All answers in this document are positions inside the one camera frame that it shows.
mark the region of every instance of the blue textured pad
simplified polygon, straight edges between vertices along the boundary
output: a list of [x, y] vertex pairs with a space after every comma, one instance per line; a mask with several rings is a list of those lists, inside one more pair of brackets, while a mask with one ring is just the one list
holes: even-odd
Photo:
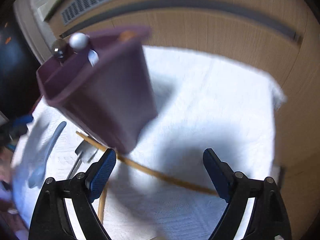
[[93, 179], [89, 184], [89, 201], [92, 203], [95, 199], [99, 198], [104, 186], [106, 185], [110, 174], [116, 165], [116, 152], [111, 150], [101, 165], [100, 169], [97, 171]]
[[206, 149], [203, 153], [203, 164], [210, 176], [210, 179], [216, 188], [219, 197], [224, 199], [227, 203], [230, 201], [230, 181], [223, 172], [224, 164], [220, 161], [218, 156], [214, 153], [212, 149]]

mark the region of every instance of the white towel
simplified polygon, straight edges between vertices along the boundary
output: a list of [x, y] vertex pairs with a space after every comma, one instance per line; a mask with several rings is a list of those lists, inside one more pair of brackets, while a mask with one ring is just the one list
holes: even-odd
[[[159, 116], [143, 129], [137, 147], [128, 155], [130, 159], [212, 189], [202, 163], [203, 151], [209, 147], [234, 171], [242, 171], [249, 178], [264, 179], [270, 174], [273, 112], [285, 97], [269, 74], [191, 50], [144, 47], [144, 51]], [[26, 173], [31, 174], [35, 167], [34, 148], [41, 147], [65, 120], [43, 100], [34, 117], [30, 136], [42, 134], [42, 139], [38, 144], [30, 143], [28, 137], [21, 139], [14, 156], [14, 199], [27, 224], [40, 191], [26, 184]], [[81, 142], [76, 129], [67, 123], [48, 160], [46, 177], [65, 179], [69, 173], [76, 159], [74, 150]], [[101, 155], [99, 151], [95, 161]], [[245, 232], [252, 203], [236, 239]], [[84, 239], [74, 210], [69, 208], [71, 202], [67, 204], [76, 236]], [[98, 200], [93, 203], [96, 211], [97, 205]], [[104, 227], [112, 239], [208, 239], [225, 207], [225, 201], [218, 197], [169, 185], [117, 161], [109, 179]]]

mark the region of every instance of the white cloth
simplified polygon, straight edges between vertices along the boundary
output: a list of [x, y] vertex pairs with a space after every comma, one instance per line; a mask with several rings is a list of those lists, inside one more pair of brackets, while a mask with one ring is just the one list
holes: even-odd
[[[273, 112], [285, 97], [273, 78], [224, 57], [175, 48], [144, 47], [159, 116], [141, 132], [128, 158], [175, 178], [213, 188], [202, 154], [213, 148], [234, 171], [249, 178], [270, 174], [274, 156]], [[42, 99], [30, 133], [14, 155], [14, 200], [29, 225], [40, 189], [29, 189], [39, 149], [65, 118]], [[47, 164], [46, 177], [65, 179], [82, 141], [67, 120]], [[102, 155], [98, 152], [94, 161]], [[85, 171], [88, 165], [82, 165]], [[84, 239], [71, 201], [69, 216]], [[98, 200], [93, 203], [97, 211]], [[208, 239], [226, 207], [224, 200], [169, 185], [117, 161], [109, 179], [104, 227], [112, 239]], [[238, 230], [245, 232], [252, 201]]]

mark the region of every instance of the white round knob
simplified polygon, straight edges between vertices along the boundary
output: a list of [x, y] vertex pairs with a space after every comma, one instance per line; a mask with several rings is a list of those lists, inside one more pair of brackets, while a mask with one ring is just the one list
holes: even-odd
[[76, 51], [84, 49], [89, 43], [89, 36], [84, 33], [74, 33], [71, 35], [69, 45]]

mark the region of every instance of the white spoon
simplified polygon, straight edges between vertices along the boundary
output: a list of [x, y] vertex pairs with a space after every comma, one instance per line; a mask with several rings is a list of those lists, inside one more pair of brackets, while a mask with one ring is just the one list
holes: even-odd
[[33, 188], [36, 185], [42, 184], [44, 181], [44, 175], [45, 175], [45, 168], [47, 166], [47, 160], [49, 158], [50, 153], [52, 152], [52, 149], [54, 145], [57, 142], [57, 139], [59, 138], [60, 134], [62, 133], [63, 129], [65, 128], [67, 122], [63, 121], [61, 122], [56, 130], [54, 131], [54, 134], [52, 135], [47, 148], [45, 149], [45, 158], [43, 163], [41, 163], [31, 174], [30, 178], [28, 179], [28, 186], [29, 188]]

